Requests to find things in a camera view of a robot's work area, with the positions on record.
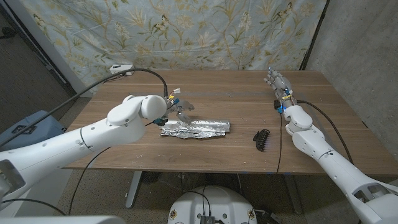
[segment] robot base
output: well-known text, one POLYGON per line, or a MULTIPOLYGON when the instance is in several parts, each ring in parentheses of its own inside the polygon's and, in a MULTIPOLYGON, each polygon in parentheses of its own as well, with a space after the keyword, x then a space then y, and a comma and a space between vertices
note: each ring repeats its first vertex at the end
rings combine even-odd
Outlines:
POLYGON ((202 198, 203 187, 199 187, 183 194, 174 202, 170 209, 168 224, 190 224, 190 223, 229 223, 257 224, 253 206, 240 194, 226 187, 206 186, 202 198), (205 217, 203 216, 203 203, 205 204, 205 217))

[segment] table top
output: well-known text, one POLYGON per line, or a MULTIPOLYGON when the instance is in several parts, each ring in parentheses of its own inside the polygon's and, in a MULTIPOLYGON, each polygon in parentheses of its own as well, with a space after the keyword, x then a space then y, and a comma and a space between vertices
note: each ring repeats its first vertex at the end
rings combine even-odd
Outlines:
MULTIPOLYGON (((162 70, 169 91, 180 88, 178 98, 188 100, 195 110, 193 119, 228 119, 230 132, 225 137, 179 139, 159 136, 152 124, 144 137, 128 145, 114 146, 98 156, 94 169, 131 169, 175 172, 234 172, 275 174, 280 155, 280 114, 274 110, 275 95, 263 78, 265 71, 176 71, 162 70), (266 150, 260 152, 252 140, 262 129, 271 131, 266 150)), ((368 175, 398 175, 398 163, 388 153, 332 85, 315 71, 281 72, 292 83, 298 100, 306 100, 323 110, 335 123, 356 167, 368 175)), ((69 130, 106 117, 128 95, 162 95, 160 80, 146 72, 107 82, 87 104, 69 130)), ((308 105, 303 109, 313 118, 331 146, 346 157, 345 150, 330 123, 308 105)), ((175 113, 170 119, 177 119, 175 113)), ((282 120, 282 153, 279 173, 324 174, 310 157, 300 152, 287 134, 282 120)), ((67 169, 82 169, 94 155, 70 164, 67 169)))

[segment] aluminum foil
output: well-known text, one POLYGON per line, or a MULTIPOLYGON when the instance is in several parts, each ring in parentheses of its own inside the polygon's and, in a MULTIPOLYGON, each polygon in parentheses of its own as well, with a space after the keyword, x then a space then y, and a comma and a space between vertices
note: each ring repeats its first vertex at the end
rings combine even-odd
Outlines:
POLYGON ((225 136, 229 132, 231 122, 228 120, 192 120, 189 124, 179 120, 169 120, 160 127, 162 136, 186 138, 210 138, 225 136))

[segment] floral curtain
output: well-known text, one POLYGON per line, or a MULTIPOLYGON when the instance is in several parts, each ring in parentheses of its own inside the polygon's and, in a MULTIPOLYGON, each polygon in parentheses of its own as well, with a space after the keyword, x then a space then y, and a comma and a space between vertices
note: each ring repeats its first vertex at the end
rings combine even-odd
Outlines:
POLYGON ((326 0, 20 0, 86 85, 115 63, 297 70, 326 0))

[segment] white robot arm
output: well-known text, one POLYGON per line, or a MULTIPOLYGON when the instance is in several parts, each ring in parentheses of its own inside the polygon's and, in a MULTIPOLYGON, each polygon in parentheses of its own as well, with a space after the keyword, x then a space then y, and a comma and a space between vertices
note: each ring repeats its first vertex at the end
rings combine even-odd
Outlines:
POLYGON ((398 187, 374 180, 336 152, 312 118, 297 105, 290 82, 279 72, 269 70, 264 79, 274 89, 280 103, 278 111, 290 121, 286 131, 294 146, 317 161, 344 193, 365 224, 398 222, 398 187))
MULTIPOLYGON (((31 146, 0 152, 0 198, 20 197, 54 170, 92 152, 139 140, 145 133, 141 118, 153 121, 166 111, 166 102, 160 96, 128 96, 101 121, 31 146)), ((0 210, 8 204, 2 203, 0 210)))

